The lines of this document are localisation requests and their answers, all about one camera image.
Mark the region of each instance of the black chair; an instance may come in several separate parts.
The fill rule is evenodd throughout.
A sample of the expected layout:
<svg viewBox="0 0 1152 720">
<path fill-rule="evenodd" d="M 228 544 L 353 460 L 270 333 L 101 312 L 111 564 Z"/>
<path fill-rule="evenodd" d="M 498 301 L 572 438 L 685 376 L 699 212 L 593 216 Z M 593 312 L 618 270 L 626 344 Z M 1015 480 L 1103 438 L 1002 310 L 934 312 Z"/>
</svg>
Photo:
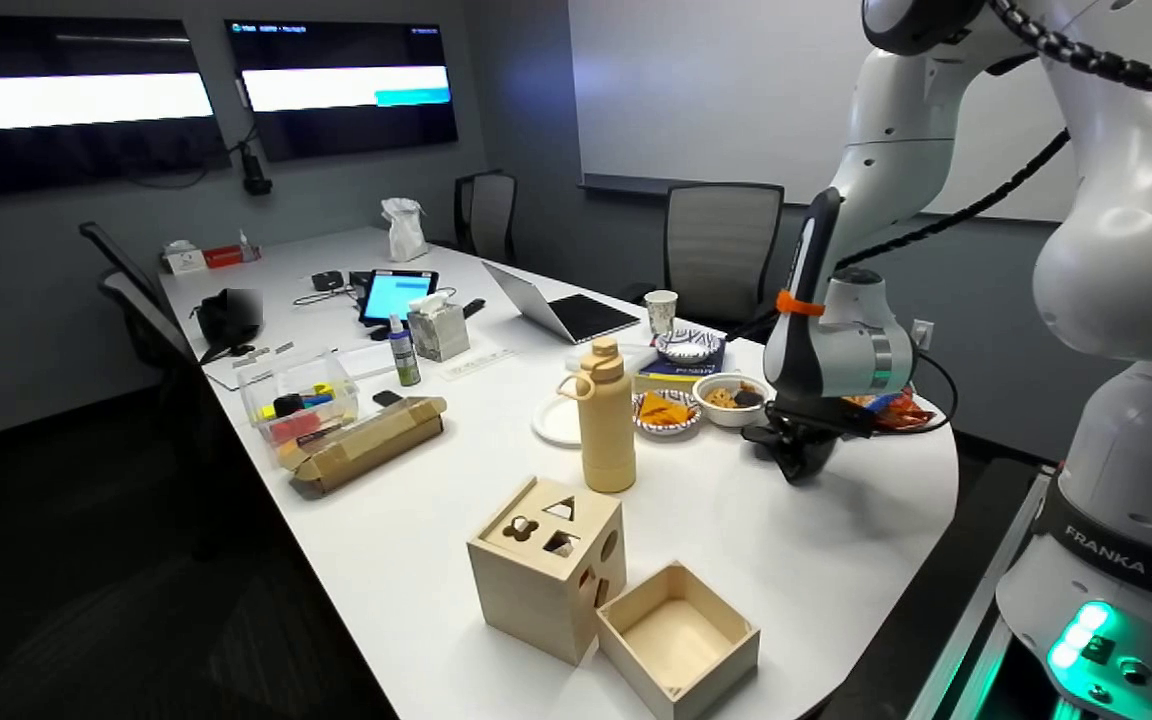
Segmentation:
<svg viewBox="0 0 1152 720">
<path fill-rule="evenodd" d="M 167 306 L 153 284 L 130 270 L 118 243 L 101 226 L 79 226 L 79 238 L 101 249 L 111 272 L 103 272 L 101 291 L 123 312 L 134 355 L 148 369 L 160 369 L 157 415 L 167 430 L 179 452 L 179 495 L 195 513 L 195 561 L 212 561 L 230 538 L 246 538 L 257 513 L 230 513 L 237 500 L 260 503 L 260 480 L 228 430 L 220 405 L 206 391 L 206 379 L 172 324 Z"/>
<path fill-rule="evenodd" d="M 461 175 L 451 209 L 454 209 L 454 243 L 465 254 L 514 265 L 511 249 L 514 182 L 508 171 Z"/>
<path fill-rule="evenodd" d="M 780 184 L 673 184 L 664 284 L 680 318 L 765 339 L 771 333 L 768 262 L 780 238 Z"/>
</svg>

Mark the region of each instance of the laptop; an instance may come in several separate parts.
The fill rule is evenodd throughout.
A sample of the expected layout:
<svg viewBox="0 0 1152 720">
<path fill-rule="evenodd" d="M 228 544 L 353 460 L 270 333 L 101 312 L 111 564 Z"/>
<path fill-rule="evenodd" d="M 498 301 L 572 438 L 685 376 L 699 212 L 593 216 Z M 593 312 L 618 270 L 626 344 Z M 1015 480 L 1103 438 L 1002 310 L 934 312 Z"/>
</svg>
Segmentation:
<svg viewBox="0 0 1152 720">
<path fill-rule="evenodd" d="M 606 330 L 634 324 L 634 318 L 626 318 L 611 306 L 598 306 L 593 297 L 577 291 L 577 297 L 543 301 L 532 282 L 505 272 L 496 265 L 488 265 L 488 272 L 532 324 L 555 333 L 567 344 L 577 344 L 583 338 L 598 338 Z"/>
</svg>

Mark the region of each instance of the yellow food bowl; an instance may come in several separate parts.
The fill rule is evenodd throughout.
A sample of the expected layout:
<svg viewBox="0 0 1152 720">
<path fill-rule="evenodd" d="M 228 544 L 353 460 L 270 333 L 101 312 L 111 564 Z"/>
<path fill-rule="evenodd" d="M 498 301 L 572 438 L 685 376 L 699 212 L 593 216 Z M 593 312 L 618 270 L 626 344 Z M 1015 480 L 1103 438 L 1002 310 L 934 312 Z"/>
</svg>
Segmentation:
<svg viewBox="0 0 1152 720">
<path fill-rule="evenodd" d="M 691 385 L 691 401 L 702 409 L 712 423 L 746 430 L 765 421 L 758 405 L 771 401 L 771 387 L 743 374 L 717 374 Z"/>
<path fill-rule="evenodd" d="M 630 401 L 630 423 L 642 438 L 685 438 L 699 423 L 699 405 L 674 387 L 648 387 Z"/>
</svg>

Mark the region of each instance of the open wooden box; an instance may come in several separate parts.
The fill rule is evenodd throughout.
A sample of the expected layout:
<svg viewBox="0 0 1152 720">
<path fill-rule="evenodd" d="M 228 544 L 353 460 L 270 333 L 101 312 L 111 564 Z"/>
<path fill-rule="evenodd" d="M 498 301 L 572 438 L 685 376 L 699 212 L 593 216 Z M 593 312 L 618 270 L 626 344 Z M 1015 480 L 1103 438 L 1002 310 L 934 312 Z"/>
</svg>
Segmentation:
<svg viewBox="0 0 1152 720">
<path fill-rule="evenodd" d="M 702 715 L 754 671 L 758 633 L 685 564 L 659 570 L 594 616 L 606 660 L 659 720 Z"/>
<path fill-rule="evenodd" d="M 527 480 L 466 540 L 485 622 L 567 666 L 594 642 L 594 609 L 625 589 L 618 500 Z"/>
</svg>

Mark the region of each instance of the white cup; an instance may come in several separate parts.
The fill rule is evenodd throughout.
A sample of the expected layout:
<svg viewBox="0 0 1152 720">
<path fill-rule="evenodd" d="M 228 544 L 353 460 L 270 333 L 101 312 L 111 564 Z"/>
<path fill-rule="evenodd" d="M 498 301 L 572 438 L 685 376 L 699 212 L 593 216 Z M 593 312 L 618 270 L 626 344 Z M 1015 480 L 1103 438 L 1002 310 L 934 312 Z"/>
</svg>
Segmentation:
<svg viewBox="0 0 1152 720">
<path fill-rule="evenodd" d="M 680 291 L 656 289 L 656 291 L 642 297 L 642 306 L 648 306 L 653 339 L 667 338 L 673 319 L 680 318 Z"/>
</svg>

